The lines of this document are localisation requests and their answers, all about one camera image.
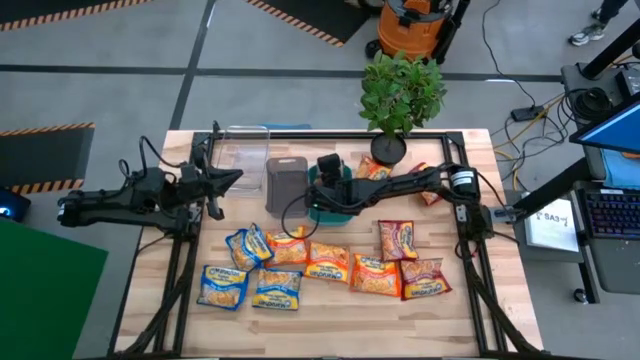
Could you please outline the teal plastic bin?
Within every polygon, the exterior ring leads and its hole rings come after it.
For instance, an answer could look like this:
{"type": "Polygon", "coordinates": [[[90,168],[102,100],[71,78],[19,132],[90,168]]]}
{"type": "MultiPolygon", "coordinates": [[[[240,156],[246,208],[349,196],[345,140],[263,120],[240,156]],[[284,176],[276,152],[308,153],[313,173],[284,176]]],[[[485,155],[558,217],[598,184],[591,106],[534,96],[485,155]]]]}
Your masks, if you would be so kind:
{"type": "MultiPolygon", "coordinates": [[[[345,164],[342,164],[342,179],[350,180],[352,178],[352,170],[345,164]]],[[[319,170],[316,165],[312,166],[308,171],[308,180],[310,184],[314,184],[320,180],[319,170]]],[[[308,210],[308,219],[312,223],[320,222],[321,226],[338,227],[346,225],[352,218],[352,215],[336,214],[326,211],[317,211],[314,208],[308,210]]]]}

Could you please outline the red Maruchan noodle pack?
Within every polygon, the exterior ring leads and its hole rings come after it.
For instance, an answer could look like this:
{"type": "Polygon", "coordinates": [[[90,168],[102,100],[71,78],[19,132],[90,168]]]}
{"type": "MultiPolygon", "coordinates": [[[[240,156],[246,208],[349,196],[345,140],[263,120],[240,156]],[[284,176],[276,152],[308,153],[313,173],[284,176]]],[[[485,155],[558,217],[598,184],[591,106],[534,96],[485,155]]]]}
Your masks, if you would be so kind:
{"type": "MultiPolygon", "coordinates": [[[[425,170],[427,167],[428,165],[425,162],[420,162],[410,170],[410,173],[420,172],[425,170]]],[[[441,200],[441,197],[434,192],[423,191],[420,193],[420,196],[426,206],[431,206],[441,200]]]]}
{"type": "Polygon", "coordinates": [[[452,287],[441,271],[442,262],[442,258],[402,260],[401,298],[412,300],[451,292],[452,287]]]}
{"type": "Polygon", "coordinates": [[[384,261],[419,258],[414,244],[414,222],[412,220],[379,220],[378,228],[384,261]]]}

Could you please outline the orange Maruchan noodle pack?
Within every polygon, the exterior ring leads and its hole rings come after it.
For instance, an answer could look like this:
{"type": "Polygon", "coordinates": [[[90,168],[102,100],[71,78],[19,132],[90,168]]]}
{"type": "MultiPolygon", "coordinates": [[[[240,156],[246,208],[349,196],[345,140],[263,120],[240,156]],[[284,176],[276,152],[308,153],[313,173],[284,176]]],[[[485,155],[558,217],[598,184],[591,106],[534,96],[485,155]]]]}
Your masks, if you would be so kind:
{"type": "Polygon", "coordinates": [[[311,242],[304,275],[309,278],[347,283],[350,252],[347,247],[311,242]]]}
{"type": "Polygon", "coordinates": [[[307,260],[307,246],[304,239],[305,227],[298,226],[288,235],[285,232],[266,233],[267,244],[273,256],[266,261],[267,267],[296,265],[307,260]]]}
{"type": "Polygon", "coordinates": [[[354,177],[370,180],[382,180],[389,177],[391,172],[391,167],[381,165],[372,157],[363,155],[354,177]]]}
{"type": "Polygon", "coordinates": [[[350,290],[355,292],[400,297],[401,272],[397,262],[380,257],[354,255],[350,290]]]}

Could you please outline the black aluminium table frame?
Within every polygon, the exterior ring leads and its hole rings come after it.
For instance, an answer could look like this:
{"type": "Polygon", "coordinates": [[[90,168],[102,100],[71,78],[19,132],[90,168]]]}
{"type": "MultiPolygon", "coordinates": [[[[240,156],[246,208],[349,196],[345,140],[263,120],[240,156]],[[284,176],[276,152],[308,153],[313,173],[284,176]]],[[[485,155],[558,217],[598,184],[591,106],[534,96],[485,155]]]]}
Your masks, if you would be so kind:
{"type": "MultiPolygon", "coordinates": [[[[368,152],[372,133],[363,130],[275,131],[271,157],[300,156],[309,164],[316,158],[338,153],[347,166],[357,167],[368,152]]],[[[394,168],[400,174],[425,162],[438,165],[468,161],[477,168],[504,199],[503,186],[493,145],[486,129],[414,132],[408,153],[394,168]]],[[[375,255],[380,251],[379,219],[414,220],[416,245],[421,258],[442,257],[442,270],[452,285],[449,293],[402,301],[383,295],[352,292],[347,283],[313,278],[302,279],[298,311],[253,308],[256,276],[251,275],[246,300],[237,311],[196,304],[203,265],[232,267],[224,244],[226,236],[256,222],[265,231],[279,232],[279,220],[265,211],[265,200],[257,197],[220,199],[225,219],[210,219],[205,210],[192,287],[184,305],[169,313],[162,344],[150,343],[141,355],[158,359],[175,350],[174,356],[198,358],[465,358],[480,355],[478,340],[497,350],[496,334],[489,311],[480,302],[477,326],[471,313],[463,262],[454,253],[458,242],[454,208],[441,201],[425,207],[419,196],[381,201],[341,227],[320,227],[310,240],[349,247],[351,253],[375,255]]],[[[503,237],[487,240],[473,259],[479,274],[491,270],[496,299],[523,337],[537,349],[542,344],[519,248],[503,237]]],[[[116,340],[109,351],[125,358],[124,352],[151,322],[161,305],[170,259],[176,273],[182,272],[189,244],[171,245],[163,240],[137,256],[129,280],[126,305],[117,323],[116,340]]]]}

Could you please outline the black backlit keyboard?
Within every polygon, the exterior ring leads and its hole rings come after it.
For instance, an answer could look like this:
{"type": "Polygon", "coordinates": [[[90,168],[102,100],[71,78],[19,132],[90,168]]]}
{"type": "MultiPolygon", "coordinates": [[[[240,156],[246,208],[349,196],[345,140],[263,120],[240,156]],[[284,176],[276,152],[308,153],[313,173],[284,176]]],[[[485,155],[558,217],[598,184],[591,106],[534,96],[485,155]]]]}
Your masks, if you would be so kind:
{"type": "Polygon", "coordinates": [[[581,192],[580,201],[592,238],[640,241],[640,191],[589,189],[581,192]]]}

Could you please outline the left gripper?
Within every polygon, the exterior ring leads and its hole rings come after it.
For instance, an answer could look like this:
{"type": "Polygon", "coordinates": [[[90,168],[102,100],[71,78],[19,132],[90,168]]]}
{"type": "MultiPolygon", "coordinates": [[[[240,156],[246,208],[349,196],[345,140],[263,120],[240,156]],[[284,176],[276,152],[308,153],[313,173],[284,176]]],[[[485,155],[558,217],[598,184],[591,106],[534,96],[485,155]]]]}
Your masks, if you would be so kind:
{"type": "Polygon", "coordinates": [[[217,198],[222,197],[239,180],[241,169],[219,169],[206,166],[200,170],[195,164],[183,163],[180,167],[178,194],[182,200],[197,200],[206,197],[208,215],[215,220],[224,218],[217,198]]]}

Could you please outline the black power brick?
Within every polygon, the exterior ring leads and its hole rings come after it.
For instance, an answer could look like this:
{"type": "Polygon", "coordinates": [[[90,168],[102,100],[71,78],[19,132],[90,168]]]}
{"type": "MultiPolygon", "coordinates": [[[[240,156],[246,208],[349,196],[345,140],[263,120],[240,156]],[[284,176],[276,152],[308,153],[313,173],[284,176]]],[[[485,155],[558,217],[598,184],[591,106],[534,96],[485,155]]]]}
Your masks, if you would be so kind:
{"type": "Polygon", "coordinates": [[[543,106],[529,106],[513,109],[510,112],[510,116],[514,122],[526,122],[534,120],[538,115],[543,113],[545,108],[543,106]]]}

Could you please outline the clear plastic bin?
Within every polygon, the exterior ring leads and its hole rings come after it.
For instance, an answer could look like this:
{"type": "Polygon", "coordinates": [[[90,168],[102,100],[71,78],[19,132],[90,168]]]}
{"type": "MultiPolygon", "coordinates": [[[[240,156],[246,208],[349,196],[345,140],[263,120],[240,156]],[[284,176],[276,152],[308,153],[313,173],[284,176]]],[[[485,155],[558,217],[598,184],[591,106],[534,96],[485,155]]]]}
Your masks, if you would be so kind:
{"type": "Polygon", "coordinates": [[[242,170],[229,196],[260,197],[269,156],[270,130],[264,126],[229,126],[216,142],[214,164],[219,169],[242,170]]]}

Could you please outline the computer monitor with blue screen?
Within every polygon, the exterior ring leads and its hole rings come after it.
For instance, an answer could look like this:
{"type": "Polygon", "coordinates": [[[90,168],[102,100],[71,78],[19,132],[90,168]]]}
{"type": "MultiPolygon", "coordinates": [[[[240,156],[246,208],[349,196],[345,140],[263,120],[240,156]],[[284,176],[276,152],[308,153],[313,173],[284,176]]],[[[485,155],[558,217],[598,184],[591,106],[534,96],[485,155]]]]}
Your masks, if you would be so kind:
{"type": "Polygon", "coordinates": [[[640,154],[640,92],[612,108],[602,121],[580,128],[570,142],[640,154]]]}

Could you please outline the orange shop vacuum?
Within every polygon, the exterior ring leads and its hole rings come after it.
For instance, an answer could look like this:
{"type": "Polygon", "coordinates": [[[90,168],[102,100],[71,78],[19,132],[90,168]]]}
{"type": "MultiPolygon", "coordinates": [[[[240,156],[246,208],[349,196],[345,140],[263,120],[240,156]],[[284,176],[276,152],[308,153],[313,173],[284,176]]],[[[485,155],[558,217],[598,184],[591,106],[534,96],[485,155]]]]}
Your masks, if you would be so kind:
{"type": "Polygon", "coordinates": [[[367,58],[379,51],[390,57],[402,51],[409,60],[441,65],[471,0],[384,0],[381,7],[358,2],[379,16],[378,38],[365,46],[367,58]]]}

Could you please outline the black device with blue light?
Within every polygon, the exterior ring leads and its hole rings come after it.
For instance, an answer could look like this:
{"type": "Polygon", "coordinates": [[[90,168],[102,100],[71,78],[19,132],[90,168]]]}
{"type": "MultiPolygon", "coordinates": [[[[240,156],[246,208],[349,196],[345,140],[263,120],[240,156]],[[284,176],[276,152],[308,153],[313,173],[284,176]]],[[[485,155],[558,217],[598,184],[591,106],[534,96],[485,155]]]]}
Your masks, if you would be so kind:
{"type": "Polygon", "coordinates": [[[31,205],[31,201],[19,194],[0,188],[0,218],[21,223],[31,205]]]}

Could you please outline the blue Maruchan noodle pack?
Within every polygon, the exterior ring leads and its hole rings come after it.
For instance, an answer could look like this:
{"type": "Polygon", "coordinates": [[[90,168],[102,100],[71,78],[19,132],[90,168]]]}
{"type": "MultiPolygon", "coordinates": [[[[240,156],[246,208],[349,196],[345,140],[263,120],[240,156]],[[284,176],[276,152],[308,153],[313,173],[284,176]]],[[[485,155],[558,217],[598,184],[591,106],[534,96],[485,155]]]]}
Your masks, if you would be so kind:
{"type": "Polygon", "coordinates": [[[302,276],[300,271],[260,269],[252,306],[297,311],[302,276]]]}
{"type": "Polygon", "coordinates": [[[274,256],[264,232],[256,223],[227,236],[225,243],[229,247],[234,265],[242,271],[251,272],[260,268],[274,256]]]}
{"type": "Polygon", "coordinates": [[[205,265],[197,303],[236,311],[245,299],[248,284],[246,271],[205,265]]]}

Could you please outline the grey computer cart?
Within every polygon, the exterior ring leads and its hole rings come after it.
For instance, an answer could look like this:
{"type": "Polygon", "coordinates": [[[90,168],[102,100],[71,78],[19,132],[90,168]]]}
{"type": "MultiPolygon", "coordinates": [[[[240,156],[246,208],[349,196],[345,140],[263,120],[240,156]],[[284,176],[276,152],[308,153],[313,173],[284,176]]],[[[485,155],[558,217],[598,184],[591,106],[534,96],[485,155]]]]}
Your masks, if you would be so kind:
{"type": "Polygon", "coordinates": [[[601,149],[584,146],[584,157],[526,197],[514,208],[521,213],[516,220],[525,220],[553,201],[568,194],[576,218],[578,245],[582,260],[578,263],[590,304],[599,301],[597,287],[606,292],[640,295],[640,241],[592,238],[587,232],[580,194],[589,189],[620,189],[604,185],[605,167],[601,149]]]}

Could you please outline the green floor mat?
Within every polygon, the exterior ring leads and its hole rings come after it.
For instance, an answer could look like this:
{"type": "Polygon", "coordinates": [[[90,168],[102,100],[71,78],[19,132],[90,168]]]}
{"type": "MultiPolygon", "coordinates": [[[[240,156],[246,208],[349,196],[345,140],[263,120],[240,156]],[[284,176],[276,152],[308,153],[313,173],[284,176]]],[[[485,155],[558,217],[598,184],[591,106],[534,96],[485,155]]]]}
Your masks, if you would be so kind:
{"type": "Polygon", "coordinates": [[[0,360],[71,360],[107,257],[0,220],[0,360]]]}

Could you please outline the black hazard-striped floor mat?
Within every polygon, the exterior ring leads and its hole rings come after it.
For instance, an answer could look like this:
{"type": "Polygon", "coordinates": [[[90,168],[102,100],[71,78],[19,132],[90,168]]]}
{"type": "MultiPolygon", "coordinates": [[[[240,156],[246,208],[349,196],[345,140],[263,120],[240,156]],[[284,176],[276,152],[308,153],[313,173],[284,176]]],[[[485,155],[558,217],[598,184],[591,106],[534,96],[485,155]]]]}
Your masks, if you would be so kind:
{"type": "Polygon", "coordinates": [[[0,0],[0,32],[95,15],[152,0],[0,0]]]}
{"type": "Polygon", "coordinates": [[[0,132],[0,188],[20,195],[81,188],[95,128],[88,122],[0,132]]]}
{"type": "Polygon", "coordinates": [[[334,47],[366,23],[369,13],[349,0],[243,0],[247,4],[334,47]]]}

